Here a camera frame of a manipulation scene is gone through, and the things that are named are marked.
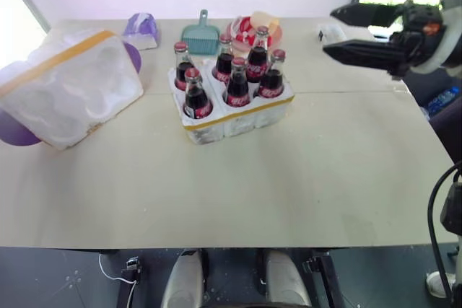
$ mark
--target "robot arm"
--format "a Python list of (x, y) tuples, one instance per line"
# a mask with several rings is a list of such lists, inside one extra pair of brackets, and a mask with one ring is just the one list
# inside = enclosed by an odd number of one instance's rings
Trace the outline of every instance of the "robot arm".
[(387, 70), (404, 76), (411, 69), (428, 74), (440, 66), (462, 77), (462, 0), (442, 0), (438, 6), (406, 1), (399, 5), (349, 4), (331, 16), (348, 25), (390, 27), (403, 19), (403, 30), (387, 43), (349, 40), (324, 46), (324, 51), (343, 64)]

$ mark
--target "dark floor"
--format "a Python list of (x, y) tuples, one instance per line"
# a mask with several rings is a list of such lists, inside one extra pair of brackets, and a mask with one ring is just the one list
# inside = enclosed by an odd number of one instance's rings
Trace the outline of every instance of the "dark floor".
[[(445, 254), (455, 247), (441, 246), (448, 272), (454, 271), (454, 263)], [(103, 266), (119, 276), (125, 261), (138, 255), (143, 276), (135, 290), (133, 308), (158, 307), (171, 268), (182, 251), (121, 250), (104, 255)], [(264, 302), (254, 286), (255, 250), (212, 249), (208, 253), (207, 302)], [(347, 308), (446, 307), (429, 297), (424, 287), (426, 273), (435, 270), (429, 246), (339, 249), (331, 255)], [(102, 275), (97, 258), (98, 254), (88, 252), (0, 247), (2, 308), (115, 308), (119, 283)], [(313, 302), (317, 307), (328, 307), (320, 276), (316, 274), (313, 279), (318, 296), (312, 297)]]

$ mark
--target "dustpan handle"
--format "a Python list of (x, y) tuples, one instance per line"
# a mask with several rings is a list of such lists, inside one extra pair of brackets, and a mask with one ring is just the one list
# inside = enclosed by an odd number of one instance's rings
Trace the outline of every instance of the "dustpan handle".
[(205, 27), (207, 25), (207, 15), (209, 12), (207, 10), (201, 10), (201, 16), (199, 17), (199, 26)]

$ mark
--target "styrofoam bottle holder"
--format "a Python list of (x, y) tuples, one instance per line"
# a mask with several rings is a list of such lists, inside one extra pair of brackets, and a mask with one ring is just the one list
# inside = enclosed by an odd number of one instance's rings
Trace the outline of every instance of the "styrofoam bottle holder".
[(212, 76), (215, 63), (215, 60), (206, 59), (203, 66), (197, 66), (202, 75), (204, 90), (213, 104), (212, 113), (202, 119), (192, 119), (184, 113), (185, 92), (175, 86), (175, 68), (168, 72), (170, 89), (181, 122), (195, 144), (207, 144), (219, 141), (223, 137), (236, 136), (254, 128), (269, 126), (285, 116), (287, 106), (294, 98), (294, 92), (285, 78), (284, 90), (278, 97), (254, 97), (258, 84), (249, 83), (250, 103), (242, 107), (232, 107), (223, 100), (225, 83)]

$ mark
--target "purple ball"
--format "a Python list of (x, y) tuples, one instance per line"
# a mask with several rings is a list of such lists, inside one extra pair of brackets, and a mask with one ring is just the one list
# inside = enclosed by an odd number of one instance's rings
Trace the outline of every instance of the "purple ball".
[[(123, 43), (136, 72), (141, 69), (141, 55), (129, 43)], [(29, 129), (0, 108), (0, 140), (13, 146), (31, 146), (41, 142)]]

